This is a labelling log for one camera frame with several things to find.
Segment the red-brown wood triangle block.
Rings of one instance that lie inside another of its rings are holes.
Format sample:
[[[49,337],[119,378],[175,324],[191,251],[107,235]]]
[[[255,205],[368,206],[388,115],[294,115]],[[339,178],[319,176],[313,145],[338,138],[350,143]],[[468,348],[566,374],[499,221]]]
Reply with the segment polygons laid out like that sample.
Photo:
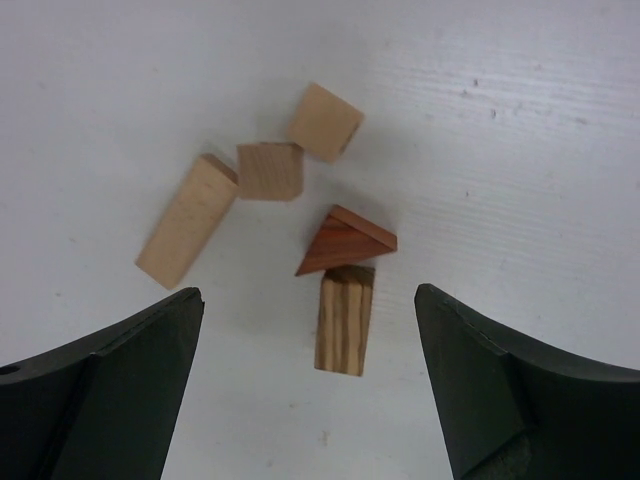
[[[314,235],[295,275],[356,264],[397,249],[394,233],[345,207],[334,205]]]

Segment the striped dark wood block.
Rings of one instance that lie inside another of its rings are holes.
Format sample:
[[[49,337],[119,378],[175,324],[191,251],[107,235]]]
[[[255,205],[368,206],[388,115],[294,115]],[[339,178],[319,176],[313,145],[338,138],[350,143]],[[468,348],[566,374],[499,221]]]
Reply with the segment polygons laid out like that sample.
[[[321,281],[314,367],[361,377],[368,342],[375,269],[347,265]]]

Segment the long light wood block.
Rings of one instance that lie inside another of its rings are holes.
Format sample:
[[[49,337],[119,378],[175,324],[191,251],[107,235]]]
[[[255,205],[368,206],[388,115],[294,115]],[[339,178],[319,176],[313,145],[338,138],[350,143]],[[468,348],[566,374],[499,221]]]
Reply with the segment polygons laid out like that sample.
[[[166,289],[193,265],[238,195],[238,175],[211,153],[200,155],[136,259]]]

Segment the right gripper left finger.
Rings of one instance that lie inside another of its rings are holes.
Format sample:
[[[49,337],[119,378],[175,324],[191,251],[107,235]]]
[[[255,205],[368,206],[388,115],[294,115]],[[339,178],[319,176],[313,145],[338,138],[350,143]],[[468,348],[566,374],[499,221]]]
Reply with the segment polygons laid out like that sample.
[[[204,315],[184,288],[1,368],[4,479],[158,479]]]

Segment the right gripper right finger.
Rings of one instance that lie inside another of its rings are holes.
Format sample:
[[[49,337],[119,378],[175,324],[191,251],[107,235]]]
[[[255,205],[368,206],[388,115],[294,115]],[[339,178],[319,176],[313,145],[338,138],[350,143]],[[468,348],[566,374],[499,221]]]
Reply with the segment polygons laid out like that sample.
[[[638,371],[545,344],[430,284],[415,308],[454,478],[638,478]]]

